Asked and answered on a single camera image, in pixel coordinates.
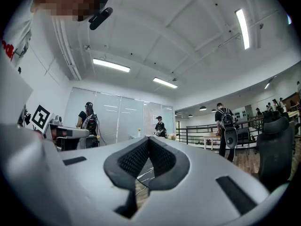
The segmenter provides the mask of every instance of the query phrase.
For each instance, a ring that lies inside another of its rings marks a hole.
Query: wooden floor
[[[228,157],[229,152],[226,151],[225,158]],[[292,171],[289,180],[291,180],[296,173],[298,164],[301,162],[301,142],[296,140],[296,152],[293,154]],[[236,151],[234,162],[236,166],[247,173],[257,173],[259,170],[260,156],[259,152],[255,154],[255,150],[251,149],[248,155],[247,150]],[[143,186],[138,180],[136,180],[136,202],[137,207],[140,208],[148,198],[148,188]]]

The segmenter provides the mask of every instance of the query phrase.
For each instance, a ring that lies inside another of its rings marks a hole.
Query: black backpack
[[[222,114],[221,116],[221,124],[224,129],[229,129],[234,127],[233,117],[228,108],[224,108],[225,111],[219,109],[218,111]]]

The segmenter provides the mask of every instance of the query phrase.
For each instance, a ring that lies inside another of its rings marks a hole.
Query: railing
[[[255,119],[236,123],[237,125],[239,125],[240,129],[248,128],[249,130],[248,139],[250,143],[255,143],[256,137],[261,133],[262,119],[263,117],[256,117]],[[203,126],[187,126],[186,128],[176,129],[177,141],[186,144],[204,145],[204,137],[202,136],[202,133],[208,133],[208,132],[217,133],[216,124],[203,125]],[[214,138],[213,143],[214,145],[220,145],[221,144],[220,138]]]

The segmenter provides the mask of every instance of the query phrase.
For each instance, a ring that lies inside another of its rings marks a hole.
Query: black t-shirt
[[[156,125],[156,128],[155,128],[156,130],[164,130],[165,129],[165,127],[164,127],[164,123],[163,122],[161,122],[161,123],[157,123],[157,125]]]
[[[87,114],[84,111],[79,113],[79,117],[83,120],[81,124],[84,123],[85,119],[87,118]]]
[[[223,111],[223,112],[226,112],[226,108],[221,108],[220,110]],[[215,121],[221,121],[222,120],[222,115],[223,114],[219,111],[215,112]]]

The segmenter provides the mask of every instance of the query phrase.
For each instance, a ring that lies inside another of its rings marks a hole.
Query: red print
[[[13,56],[14,56],[14,46],[11,44],[6,44],[4,40],[2,40],[3,48],[5,49],[5,52],[7,56],[10,58],[10,61],[12,61]]]

